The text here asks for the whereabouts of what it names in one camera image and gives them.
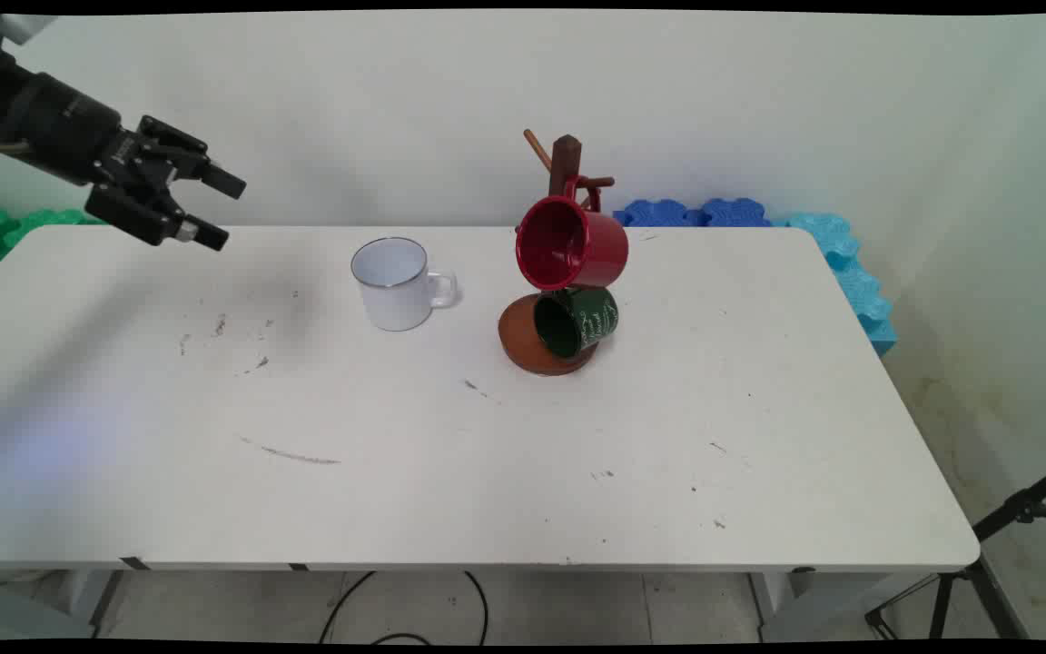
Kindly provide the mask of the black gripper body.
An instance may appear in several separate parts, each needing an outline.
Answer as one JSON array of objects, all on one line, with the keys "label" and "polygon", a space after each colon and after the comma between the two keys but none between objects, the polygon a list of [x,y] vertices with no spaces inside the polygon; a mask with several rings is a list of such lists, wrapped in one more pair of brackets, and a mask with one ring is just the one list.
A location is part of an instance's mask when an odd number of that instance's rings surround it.
[{"label": "black gripper body", "polygon": [[119,112],[44,72],[4,74],[7,156],[74,185],[119,183],[130,142]]}]

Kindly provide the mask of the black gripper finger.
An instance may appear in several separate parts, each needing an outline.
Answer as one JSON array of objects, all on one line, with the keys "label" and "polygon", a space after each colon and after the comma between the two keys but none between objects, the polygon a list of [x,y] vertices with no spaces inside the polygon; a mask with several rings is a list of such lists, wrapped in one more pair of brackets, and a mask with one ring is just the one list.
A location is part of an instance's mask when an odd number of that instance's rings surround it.
[{"label": "black gripper finger", "polygon": [[173,181],[199,181],[225,197],[240,199],[248,184],[212,160],[206,142],[183,130],[145,115],[136,129],[140,149],[137,166],[163,186]]},{"label": "black gripper finger", "polygon": [[177,240],[219,252],[230,236],[217,224],[184,211],[167,191],[127,191],[116,183],[96,183],[84,211],[153,247]]}]

